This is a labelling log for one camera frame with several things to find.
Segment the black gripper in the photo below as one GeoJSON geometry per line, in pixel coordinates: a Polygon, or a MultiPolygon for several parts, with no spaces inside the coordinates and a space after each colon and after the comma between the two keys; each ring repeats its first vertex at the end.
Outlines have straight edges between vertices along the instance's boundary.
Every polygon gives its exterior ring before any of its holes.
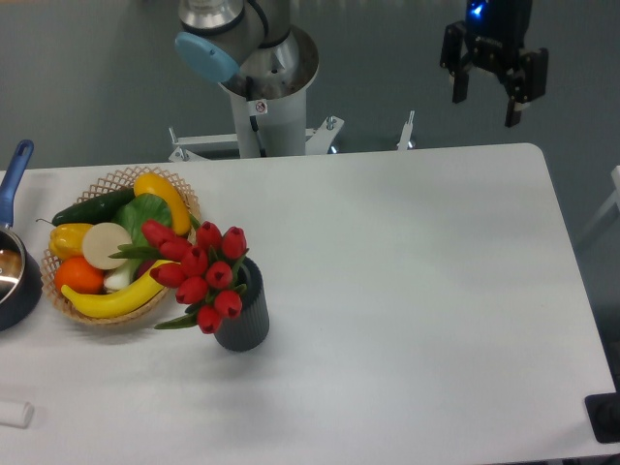
{"type": "Polygon", "coordinates": [[[524,45],[532,7],[532,1],[467,1],[464,23],[446,27],[440,66],[449,72],[455,104],[467,99],[472,68],[507,74],[508,128],[516,126],[521,112],[545,94],[548,50],[526,50],[524,45]]]}

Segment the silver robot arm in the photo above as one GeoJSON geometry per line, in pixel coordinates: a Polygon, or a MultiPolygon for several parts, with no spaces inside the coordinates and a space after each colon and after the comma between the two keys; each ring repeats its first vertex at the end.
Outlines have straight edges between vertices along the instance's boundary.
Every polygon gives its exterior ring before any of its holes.
{"type": "MultiPolygon", "coordinates": [[[[530,1],[468,1],[462,20],[445,28],[440,66],[449,73],[452,100],[466,100],[469,73],[495,76],[508,95],[505,124],[546,91],[546,48],[528,49],[530,1]]],[[[245,100],[274,100],[300,90],[318,70],[316,51],[304,53],[287,1],[182,1],[179,57],[199,76],[245,100]]]]}

